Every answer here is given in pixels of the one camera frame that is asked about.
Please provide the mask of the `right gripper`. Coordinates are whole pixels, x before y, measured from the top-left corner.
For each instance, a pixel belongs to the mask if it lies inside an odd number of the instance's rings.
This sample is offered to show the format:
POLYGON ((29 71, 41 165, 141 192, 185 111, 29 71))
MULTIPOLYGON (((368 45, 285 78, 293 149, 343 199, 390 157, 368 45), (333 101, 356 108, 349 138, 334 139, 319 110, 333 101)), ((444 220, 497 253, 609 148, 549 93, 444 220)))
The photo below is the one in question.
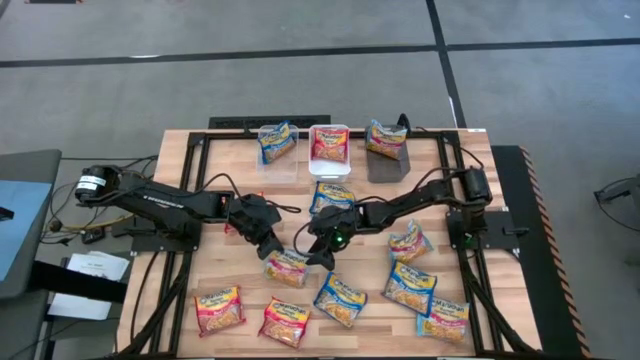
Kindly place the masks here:
POLYGON ((356 232, 358 216, 355 206, 341 208, 331 205, 317 213, 308 227, 308 232, 316 240, 309 249, 306 264, 322 265, 328 271, 333 271, 335 258, 331 250, 343 250, 349 245, 356 232))

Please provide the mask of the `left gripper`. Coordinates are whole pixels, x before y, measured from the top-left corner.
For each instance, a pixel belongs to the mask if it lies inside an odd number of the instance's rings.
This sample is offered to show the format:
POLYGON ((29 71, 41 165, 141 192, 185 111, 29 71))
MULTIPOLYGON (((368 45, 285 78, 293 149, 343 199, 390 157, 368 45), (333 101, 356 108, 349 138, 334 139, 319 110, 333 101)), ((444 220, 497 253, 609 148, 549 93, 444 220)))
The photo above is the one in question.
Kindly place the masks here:
POLYGON ((284 250, 282 243, 273 233, 273 225, 280 221, 281 216, 277 208, 268 204, 261 195, 244 195, 229 204, 228 223, 248 242, 260 243, 257 255, 261 260, 273 251, 284 250))

